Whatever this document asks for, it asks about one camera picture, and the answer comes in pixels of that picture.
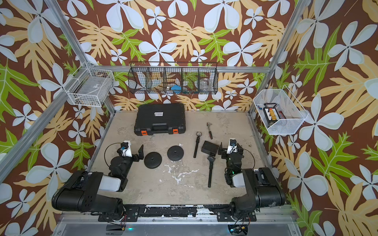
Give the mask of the black stand pole with clip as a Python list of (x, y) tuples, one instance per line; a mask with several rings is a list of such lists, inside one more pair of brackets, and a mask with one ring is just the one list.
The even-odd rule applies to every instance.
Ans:
[(210, 188), (211, 187), (211, 182), (212, 182), (212, 172), (213, 172), (213, 168), (214, 168), (215, 157), (209, 155), (207, 157), (207, 160), (209, 161), (208, 188)]

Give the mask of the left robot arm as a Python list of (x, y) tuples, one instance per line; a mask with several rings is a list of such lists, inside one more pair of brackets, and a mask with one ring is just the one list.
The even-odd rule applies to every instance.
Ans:
[(123, 201), (99, 195), (99, 191), (122, 192), (128, 183), (132, 164), (144, 158), (144, 146), (132, 154), (129, 141), (117, 149), (118, 156), (110, 161), (109, 174), (103, 172), (77, 171), (52, 197), (52, 207), (61, 211), (91, 212), (121, 217)]

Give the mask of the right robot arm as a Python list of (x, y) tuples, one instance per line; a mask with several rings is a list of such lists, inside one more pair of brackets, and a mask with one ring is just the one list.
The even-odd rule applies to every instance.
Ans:
[(230, 187), (244, 188), (246, 194), (231, 200), (228, 214), (234, 219), (252, 217), (261, 208), (285, 205), (285, 194), (272, 171), (268, 167), (243, 169), (246, 149), (236, 140), (230, 141), (227, 148), (219, 146), (218, 149), (218, 154), (226, 161), (225, 181)]

